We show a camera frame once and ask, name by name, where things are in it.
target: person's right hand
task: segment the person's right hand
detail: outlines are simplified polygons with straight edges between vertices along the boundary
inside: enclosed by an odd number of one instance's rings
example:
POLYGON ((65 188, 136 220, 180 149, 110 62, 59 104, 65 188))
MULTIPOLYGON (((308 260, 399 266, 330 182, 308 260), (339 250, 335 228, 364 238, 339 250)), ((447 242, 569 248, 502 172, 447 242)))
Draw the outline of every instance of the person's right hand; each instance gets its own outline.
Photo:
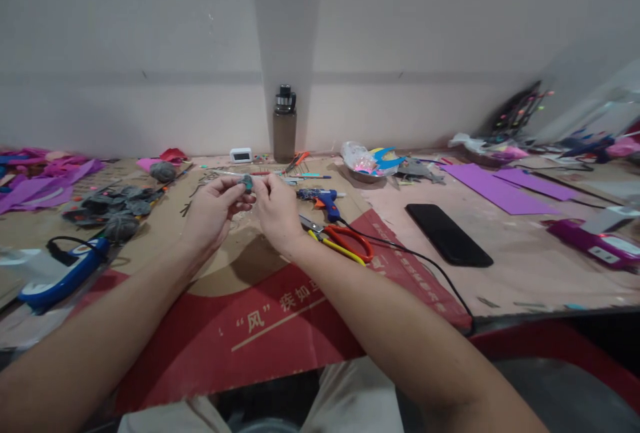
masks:
POLYGON ((263 233, 273 248, 287 253, 299 238, 307 236, 298 217, 295 190, 272 173, 264 181, 254 177, 253 191, 263 233))

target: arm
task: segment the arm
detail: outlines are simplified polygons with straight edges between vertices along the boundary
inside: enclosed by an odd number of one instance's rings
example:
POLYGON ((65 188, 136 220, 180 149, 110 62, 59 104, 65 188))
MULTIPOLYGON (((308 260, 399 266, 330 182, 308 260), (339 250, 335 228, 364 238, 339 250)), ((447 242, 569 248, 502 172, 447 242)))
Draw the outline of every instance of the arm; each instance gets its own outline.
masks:
POLYGON ((443 430, 544 432, 487 359, 399 285, 306 235, 295 193, 280 179, 255 183, 272 245, 322 289, 365 352, 443 430))
POLYGON ((180 240, 0 374, 7 431, 76 431, 118 385, 173 302, 251 208, 237 179, 201 189, 180 240))

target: blue handle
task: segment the blue handle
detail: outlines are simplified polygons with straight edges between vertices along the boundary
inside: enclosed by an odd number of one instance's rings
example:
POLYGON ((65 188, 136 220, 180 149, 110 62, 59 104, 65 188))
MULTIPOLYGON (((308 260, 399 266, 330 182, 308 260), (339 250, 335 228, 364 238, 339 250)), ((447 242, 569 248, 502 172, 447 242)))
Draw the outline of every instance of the blue handle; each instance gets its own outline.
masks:
POLYGON ((318 199, 325 204, 327 208, 327 220, 329 223, 335 223, 340 219, 340 210, 333 202, 337 196, 337 191, 329 190, 329 193, 320 193, 318 199))

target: red-handled scissors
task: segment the red-handled scissors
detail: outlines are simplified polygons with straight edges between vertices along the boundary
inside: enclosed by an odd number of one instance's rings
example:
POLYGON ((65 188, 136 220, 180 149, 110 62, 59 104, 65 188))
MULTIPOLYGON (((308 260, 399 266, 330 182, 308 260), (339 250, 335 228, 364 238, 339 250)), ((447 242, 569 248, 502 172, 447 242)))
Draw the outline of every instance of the red-handled scissors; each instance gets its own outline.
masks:
POLYGON ((358 235, 356 232, 349 230, 348 228, 342 228, 341 226, 328 225, 328 226, 320 226, 317 223, 312 222, 306 216, 298 215, 300 217, 300 223, 304 226, 311 236, 316 238, 318 241, 321 241, 329 248, 340 252, 341 254, 351 258, 355 262, 358 262, 362 265, 369 263, 373 260, 373 247, 369 240, 364 238, 361 235, 358 235), (326 238, 322 238, 321 233, 325 233, 333 242, 327 240, 326 238), (356 240, 365 250, 363 253, 355 252, 351 249, 351 247, 341 238, 341 235, 349 236, 356 240))

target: leg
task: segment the leg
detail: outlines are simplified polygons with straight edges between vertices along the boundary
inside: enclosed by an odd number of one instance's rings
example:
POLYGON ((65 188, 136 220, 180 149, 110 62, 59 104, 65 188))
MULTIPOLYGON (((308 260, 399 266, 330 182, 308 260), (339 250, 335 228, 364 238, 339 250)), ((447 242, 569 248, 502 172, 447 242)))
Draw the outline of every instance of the leg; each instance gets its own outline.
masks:
POLYGON ((302 433, 402 433, 395 385, 368 356, 329 365, 302 433))
POLYGON ((118 433, 142 432, 231 433, 231 430, 209 399, 197 396, 122 417, 118 433))

